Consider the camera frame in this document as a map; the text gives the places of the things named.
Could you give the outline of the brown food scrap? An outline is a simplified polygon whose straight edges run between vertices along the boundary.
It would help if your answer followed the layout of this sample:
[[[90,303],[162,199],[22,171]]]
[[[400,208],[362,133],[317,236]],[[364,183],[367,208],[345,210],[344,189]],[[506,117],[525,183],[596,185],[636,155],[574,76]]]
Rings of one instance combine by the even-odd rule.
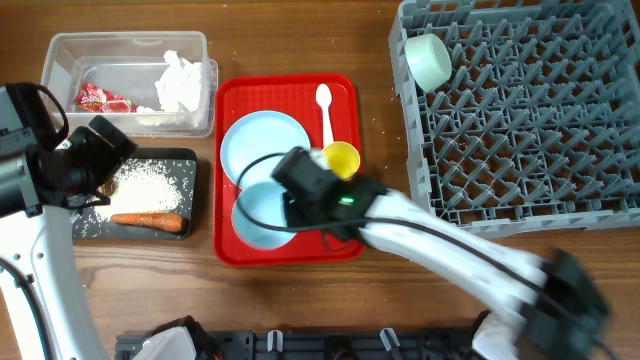
[[[109,180],[105,184],[99,187],[99,192],[107,197],[114,195],[118,188],[118,184],[114,180]]]

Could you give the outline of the small light blue bowl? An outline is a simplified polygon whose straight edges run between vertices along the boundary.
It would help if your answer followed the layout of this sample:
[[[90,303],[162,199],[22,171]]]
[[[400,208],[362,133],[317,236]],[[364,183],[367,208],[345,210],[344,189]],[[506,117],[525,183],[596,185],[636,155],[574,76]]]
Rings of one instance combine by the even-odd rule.
[[[275,250],[288,244],[296,232],[276,231],[257,225],[245,216],[238,205],[254,220],[276,227],[286,227],[285,189],[275,182],[254,183],[239,191],[232,207],[232,228],[239,239],[257,250]]]

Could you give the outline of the red snack wrapper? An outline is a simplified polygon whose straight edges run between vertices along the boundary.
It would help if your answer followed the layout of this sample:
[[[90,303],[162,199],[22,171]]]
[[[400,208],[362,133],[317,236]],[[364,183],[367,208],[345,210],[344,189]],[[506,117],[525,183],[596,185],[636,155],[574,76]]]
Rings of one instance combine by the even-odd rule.
[[[135,113],[137,110],[131,100],[90,83],[80,87],[74,104],[93,113]]]

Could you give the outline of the yellow plastic cup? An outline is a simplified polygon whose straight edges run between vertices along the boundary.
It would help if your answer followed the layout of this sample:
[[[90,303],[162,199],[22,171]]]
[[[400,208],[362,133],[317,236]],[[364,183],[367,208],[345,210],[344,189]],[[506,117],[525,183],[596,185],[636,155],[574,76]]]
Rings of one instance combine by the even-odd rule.
[[[326,157],[329,169],[342,180],[351,179],[360,168],[360,153],[350,143],[333,142],[327,145],[322,153]]]

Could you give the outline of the orange carrot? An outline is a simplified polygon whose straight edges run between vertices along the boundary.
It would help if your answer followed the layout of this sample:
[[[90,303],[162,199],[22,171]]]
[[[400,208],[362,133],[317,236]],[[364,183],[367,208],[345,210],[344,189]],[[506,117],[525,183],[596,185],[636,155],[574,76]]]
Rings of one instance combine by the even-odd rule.
[[[183,233],[189,225],[189,220],[178,213],[114,214],[111,221],[119,225],[145,227],[169,233]]]

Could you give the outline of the white napkin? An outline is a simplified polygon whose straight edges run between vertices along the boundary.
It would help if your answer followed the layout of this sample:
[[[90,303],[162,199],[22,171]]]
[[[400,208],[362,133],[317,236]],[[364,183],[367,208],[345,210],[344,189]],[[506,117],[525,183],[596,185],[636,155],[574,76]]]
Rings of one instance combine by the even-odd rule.
[[[136,112],[142,113],[138,122],[153,127],[187,123],[194,129],[203,128],[206,116],[201,107],[201,96],[203,88],[208,88],[209,64],[190,62],[175,50],[167,50],[163,58],[168,67],[154,83],[160,109],[138,105]]]

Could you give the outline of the green bowl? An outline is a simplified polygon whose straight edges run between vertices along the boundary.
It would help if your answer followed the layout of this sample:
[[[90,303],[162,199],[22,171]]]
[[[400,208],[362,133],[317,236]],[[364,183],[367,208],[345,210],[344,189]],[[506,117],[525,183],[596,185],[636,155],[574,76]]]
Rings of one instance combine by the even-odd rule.
[[[451,58],[438,36],[424,34],[409,38],[405,43],[405,54],[409,70],[424,92],[433,92],[450,79]]]

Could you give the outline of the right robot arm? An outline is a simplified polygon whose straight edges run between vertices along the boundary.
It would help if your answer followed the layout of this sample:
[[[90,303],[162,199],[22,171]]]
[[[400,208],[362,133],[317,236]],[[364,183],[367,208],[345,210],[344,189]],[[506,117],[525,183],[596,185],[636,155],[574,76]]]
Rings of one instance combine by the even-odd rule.
[[[340,179],[294,147],[276,157],[272,178],[285,189],[286,231],[327,232],[406,258],[481,303],[471,351],[483,359],[587,359],[610,307],[576,257],[545,259],[462,230],[401,192],[366,176]]]

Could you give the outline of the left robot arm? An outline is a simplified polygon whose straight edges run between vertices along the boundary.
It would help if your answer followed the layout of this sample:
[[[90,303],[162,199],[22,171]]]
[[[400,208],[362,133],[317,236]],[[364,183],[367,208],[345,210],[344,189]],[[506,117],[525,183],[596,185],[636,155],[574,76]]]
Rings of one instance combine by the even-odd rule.
[[[105,359],[78,273],[70,214],[107,205],[99,192],[136,151],[97,115],[55,126],[35,83],[1,88],[1,293],[24,359]]]

